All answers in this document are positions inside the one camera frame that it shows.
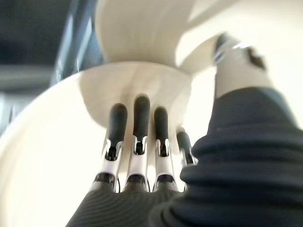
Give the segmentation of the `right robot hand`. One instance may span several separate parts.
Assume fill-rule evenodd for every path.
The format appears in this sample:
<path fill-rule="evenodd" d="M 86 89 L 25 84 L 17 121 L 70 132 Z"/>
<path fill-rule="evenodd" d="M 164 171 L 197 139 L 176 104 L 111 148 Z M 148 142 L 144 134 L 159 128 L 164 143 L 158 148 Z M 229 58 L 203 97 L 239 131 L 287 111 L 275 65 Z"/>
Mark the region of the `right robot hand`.
<path fill-rule="evenodd" d="M 116 175 L 99 173 L 70 227 L 300 227 L 303 224 L 303 132 L 271 84 L 252 46 L 222 34 L 213 53 L 214 105 L 194 146 L 178 143 L 185 167 L 179 192 L 169 174 L 147 192 L 143 175 L 114 191 Z"/>

